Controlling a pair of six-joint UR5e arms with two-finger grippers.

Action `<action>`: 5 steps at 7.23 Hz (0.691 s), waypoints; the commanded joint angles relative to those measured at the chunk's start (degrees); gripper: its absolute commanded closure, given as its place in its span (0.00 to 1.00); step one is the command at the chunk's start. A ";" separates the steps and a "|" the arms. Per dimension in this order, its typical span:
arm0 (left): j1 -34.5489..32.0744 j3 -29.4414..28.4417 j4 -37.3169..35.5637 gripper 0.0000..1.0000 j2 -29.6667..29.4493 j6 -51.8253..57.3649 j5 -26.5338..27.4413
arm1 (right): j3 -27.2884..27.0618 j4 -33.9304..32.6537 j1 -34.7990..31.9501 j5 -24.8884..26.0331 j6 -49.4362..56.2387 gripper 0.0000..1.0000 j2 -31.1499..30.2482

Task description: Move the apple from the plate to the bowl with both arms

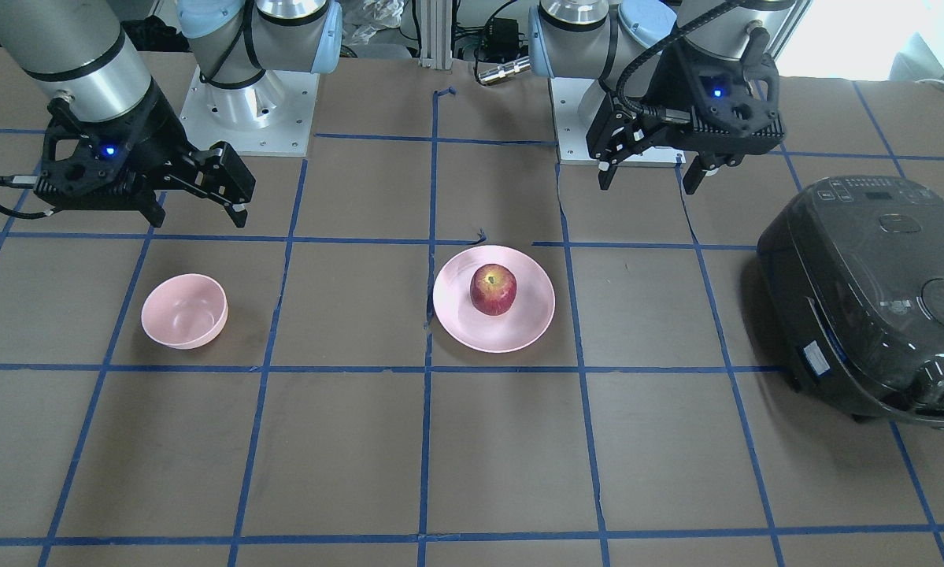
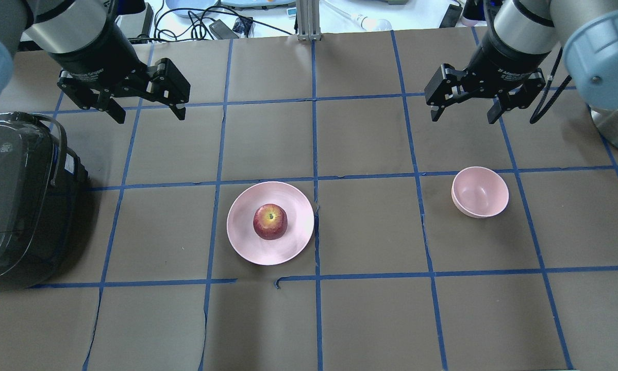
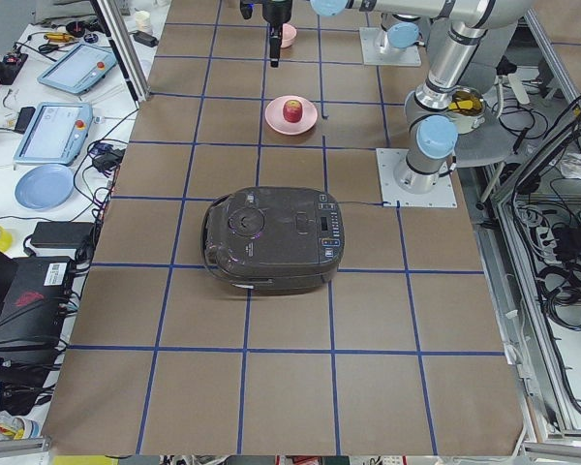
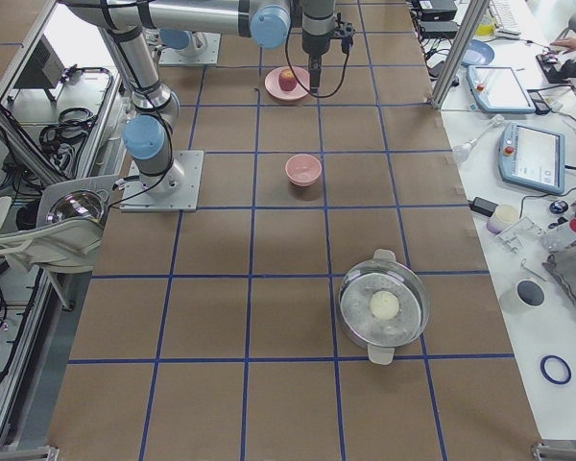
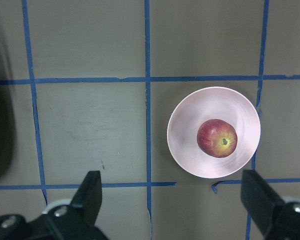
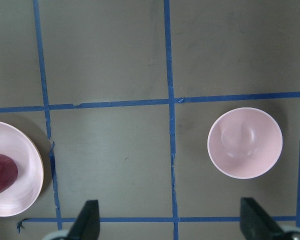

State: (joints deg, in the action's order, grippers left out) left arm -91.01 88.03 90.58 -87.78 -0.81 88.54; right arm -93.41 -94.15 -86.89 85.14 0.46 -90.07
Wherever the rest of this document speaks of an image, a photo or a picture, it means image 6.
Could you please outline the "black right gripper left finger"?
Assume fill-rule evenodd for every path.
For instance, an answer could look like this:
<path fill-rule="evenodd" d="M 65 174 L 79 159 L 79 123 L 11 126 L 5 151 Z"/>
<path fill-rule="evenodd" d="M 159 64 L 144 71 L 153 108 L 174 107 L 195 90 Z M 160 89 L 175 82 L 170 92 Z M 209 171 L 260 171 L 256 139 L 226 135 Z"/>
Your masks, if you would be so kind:
<path fill-rule="evenodd" d="M 98 200 L 87 200 L 69 230 L 67 240 L 97 240 L 100 235 Z"/>

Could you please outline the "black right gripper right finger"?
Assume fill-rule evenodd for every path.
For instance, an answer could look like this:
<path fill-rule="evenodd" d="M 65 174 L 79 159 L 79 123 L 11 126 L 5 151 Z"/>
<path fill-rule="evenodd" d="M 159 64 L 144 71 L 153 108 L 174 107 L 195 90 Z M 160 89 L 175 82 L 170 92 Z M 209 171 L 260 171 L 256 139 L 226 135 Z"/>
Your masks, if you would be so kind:
<path fill-rule="evenodd" d="M 246 240 L 282 240 L 285 235 L 252 197 L 240 199 L 240 230 Z"/>

